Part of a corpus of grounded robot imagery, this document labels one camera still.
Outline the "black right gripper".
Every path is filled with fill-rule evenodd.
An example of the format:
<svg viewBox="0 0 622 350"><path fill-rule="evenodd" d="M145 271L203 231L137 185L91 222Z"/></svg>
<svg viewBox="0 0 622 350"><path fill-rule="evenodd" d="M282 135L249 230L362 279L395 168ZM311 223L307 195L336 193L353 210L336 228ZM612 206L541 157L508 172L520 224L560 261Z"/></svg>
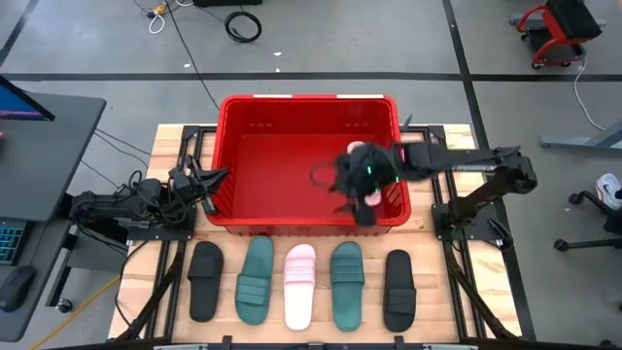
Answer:
<svg viewBox="0 0 622 350"><path fill-rule="evenodd" d="M359 143L340 154L333 166L336 176L329 190L357 197L354 203L346 202L333 212L353 214L360 227L375 226L374 210L364 197L398 181L398 173L404 166L403 151L396 146L386 148L375 143Z"/></svg>

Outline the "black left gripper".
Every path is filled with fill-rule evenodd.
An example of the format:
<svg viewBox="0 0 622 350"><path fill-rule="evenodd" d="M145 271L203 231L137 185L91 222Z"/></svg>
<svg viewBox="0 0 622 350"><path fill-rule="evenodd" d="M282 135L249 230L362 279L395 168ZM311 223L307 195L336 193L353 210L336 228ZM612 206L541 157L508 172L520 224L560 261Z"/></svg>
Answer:
<svg viewBox="0 0 622 350"><path fill-rule="evenodd" d="M182 163L168 172L172 184L169 186L171 199L167 213L180 216L186 213L189 205L200 203L206 215L218 215L219 209L211 193L220 188L228 173L227 168L203 170L193 156L184 156Z"/></svg>

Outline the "pink slide sandal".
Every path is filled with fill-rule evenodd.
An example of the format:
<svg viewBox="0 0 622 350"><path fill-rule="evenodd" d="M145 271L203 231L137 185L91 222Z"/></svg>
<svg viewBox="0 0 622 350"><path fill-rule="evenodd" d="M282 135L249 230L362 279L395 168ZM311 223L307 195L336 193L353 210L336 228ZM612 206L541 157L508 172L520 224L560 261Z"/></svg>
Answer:
<svg viewBox="0 0 622 350"><path fill-rule="evenodd" d="M351 154L356 148L362 147L364 145L363 141L353 141L351 142L346 149L348 154ZM379 190L376 190L374 193L366 195L364 197L364 202L370 206L377 206L382 200L381 193Z"/></svg>
<svg viewBox="0 0 622 350"><path fill-rule="evenodd" d="M286 326L303 331L312 320L316 284L316 252L311 245L291 248L285 257L283 278Z"/></svg>

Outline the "green slide sandal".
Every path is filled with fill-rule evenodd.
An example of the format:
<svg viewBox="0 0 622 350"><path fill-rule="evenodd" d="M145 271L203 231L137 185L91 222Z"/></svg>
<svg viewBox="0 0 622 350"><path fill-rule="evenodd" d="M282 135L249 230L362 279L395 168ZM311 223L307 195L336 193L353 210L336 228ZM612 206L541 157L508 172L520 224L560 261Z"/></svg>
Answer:
<svg viewBox="0 0 622 350"><path fill-rule="evenodd" d="M237 276L234 297L237 315L247 325L260 325L267 316L273 266L272 240L255 236L249 243L242 270Z"/></svg>
<svg viewBox="0 0 622 350"><path fill-rule="evenodd" d="M332 316L342 332L356 331L363 317L363 253L348 241L338 245L329 260Z"/></svg>

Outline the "black slide sandal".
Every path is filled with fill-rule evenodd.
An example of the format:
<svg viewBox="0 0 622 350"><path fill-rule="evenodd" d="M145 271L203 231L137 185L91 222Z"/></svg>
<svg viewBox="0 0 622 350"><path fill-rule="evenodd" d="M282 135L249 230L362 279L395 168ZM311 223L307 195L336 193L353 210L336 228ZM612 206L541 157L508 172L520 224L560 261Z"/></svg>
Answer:
<svg viewBox="0 0 622 350"><path fill-rule="evenodd" d="M222 250L213 242L194 246L187 278L190 281L190 317L209 322L215 315L224 268Z"/></svg>
<svg viewBox="0 0 622 350"><path fill-rule="evenodd" d="M404 250L391 251L386 258L383 291L383 321L389 331L403 333L411 327L416 297L410 255Z"/></svg>

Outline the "red plastic bin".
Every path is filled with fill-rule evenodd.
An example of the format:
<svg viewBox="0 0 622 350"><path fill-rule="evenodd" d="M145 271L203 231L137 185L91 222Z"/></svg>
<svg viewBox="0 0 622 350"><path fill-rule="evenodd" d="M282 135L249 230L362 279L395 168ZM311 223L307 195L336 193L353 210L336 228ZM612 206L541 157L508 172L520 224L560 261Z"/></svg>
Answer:
<svg viewBox="0 0 622 350"><path fill-rule="evenodd" d="M212 166L227 168L209 221L236 235L377 236L411 215L408 187L390 185L374 208L376 225L359 227L346 203L330 192L332 163L353 141L389 146L399 141L397 105L336 94L254 98L231 95L220 107Z"/></svg>

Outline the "black desk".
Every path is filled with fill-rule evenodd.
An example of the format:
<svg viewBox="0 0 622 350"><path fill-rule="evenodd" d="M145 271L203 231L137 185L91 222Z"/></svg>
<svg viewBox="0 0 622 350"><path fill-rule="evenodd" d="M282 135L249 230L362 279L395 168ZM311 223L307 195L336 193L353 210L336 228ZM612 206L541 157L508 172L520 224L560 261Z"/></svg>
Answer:
<svg viewBox="0 0 622 350"><path fill-rule="evenodd" d="M35 270L23 304L0 310L0 342L22 339L69 230L57 214L106 108L96 97L29 94L54 115L52 122L0 121L0 223L31 225L16 266Z"/></svg>

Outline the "backlit keyboard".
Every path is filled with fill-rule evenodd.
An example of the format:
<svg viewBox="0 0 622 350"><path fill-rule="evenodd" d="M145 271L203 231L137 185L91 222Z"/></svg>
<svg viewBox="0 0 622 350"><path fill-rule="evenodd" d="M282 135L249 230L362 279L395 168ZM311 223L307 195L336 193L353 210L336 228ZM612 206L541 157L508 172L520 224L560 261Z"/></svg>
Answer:
<svg viewBox="0 0 622 350"><path fill-rule="evenodd" d="M0 218L0 265L17 264L27 230L27 221Z"/></svg>

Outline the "computer monitor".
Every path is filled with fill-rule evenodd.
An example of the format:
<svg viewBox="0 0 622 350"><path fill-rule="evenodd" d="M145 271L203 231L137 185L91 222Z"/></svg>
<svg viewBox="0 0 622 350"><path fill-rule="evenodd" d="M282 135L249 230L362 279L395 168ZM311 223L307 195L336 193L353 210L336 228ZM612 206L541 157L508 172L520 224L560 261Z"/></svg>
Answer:
<svg viewBox="0 0 622 350"><path fill-rule="evenodd" d="M0 75L0 120L53 122L55 116Z"/></svg>

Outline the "black computer mouse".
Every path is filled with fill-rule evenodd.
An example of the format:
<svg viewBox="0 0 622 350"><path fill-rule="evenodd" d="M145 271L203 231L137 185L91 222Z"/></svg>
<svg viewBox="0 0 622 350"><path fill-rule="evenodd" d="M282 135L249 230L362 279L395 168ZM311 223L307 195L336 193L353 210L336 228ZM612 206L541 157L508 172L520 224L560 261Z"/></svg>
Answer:
<svg viewBox="0 0 622 350"><path fill-rule="evenodd" d="M8 275L0 285L0 310L14 312L22 306L36 273L33 266L21 265Z"/></svg>

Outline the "black office chair base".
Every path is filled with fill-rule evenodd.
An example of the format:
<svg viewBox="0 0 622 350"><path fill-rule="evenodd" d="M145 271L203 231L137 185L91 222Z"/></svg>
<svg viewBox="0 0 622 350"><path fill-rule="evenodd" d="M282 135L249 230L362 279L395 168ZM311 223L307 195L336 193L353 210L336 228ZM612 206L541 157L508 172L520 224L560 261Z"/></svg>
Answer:
<svg viewBox="0 0 622 350"><path fill-rule="evenodd" d="M587 191L572 193L569 197L569 203L575 205L581 204L584 199L591 201L605 215L604 230L618 235L618 238L582 242L568 242L564 239L557 239L553 247L559 252L601 247L612 247L616 250L622 250L622 208L612 209L602 200L598 199L595 194Z"/></svg>

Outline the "grey table leg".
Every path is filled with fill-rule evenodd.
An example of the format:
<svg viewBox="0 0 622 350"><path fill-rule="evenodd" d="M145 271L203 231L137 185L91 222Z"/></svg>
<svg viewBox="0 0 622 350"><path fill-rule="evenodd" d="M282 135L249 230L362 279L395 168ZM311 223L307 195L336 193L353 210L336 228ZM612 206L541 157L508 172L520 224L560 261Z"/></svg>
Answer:
<svg viewBox="0 0 622 350"><path fill-rule="evenodd" d="M539 144L542 148L557 147L622 152L622 122L618 122L592 137L542 135Z"/></svg>

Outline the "person's white shoe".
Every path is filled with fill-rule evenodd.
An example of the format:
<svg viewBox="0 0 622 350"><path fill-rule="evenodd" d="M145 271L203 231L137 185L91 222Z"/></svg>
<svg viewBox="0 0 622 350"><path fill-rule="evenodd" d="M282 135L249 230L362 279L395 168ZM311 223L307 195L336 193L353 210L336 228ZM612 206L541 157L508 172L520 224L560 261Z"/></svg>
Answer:
<svg viewBox="0 0 622 350"><path fill-rule="evenodd" d="M600 201L613 210L622 209L622 182L612 173L597 179L595 189Z"/></svg>

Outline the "red and black creeper stool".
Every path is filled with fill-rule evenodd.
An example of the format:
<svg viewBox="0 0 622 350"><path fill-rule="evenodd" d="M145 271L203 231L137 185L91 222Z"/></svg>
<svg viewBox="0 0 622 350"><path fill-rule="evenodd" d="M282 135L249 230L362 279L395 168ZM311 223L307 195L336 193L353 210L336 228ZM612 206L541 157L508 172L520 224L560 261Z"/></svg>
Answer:
<svg viewBox="0 0 622 350"><path fill-rule="evenodd" d="M532 68L567 68L586 56L583 45L603 33L605 21L598 21L584 0L546 0L509 21L533 52Z"/></svg>

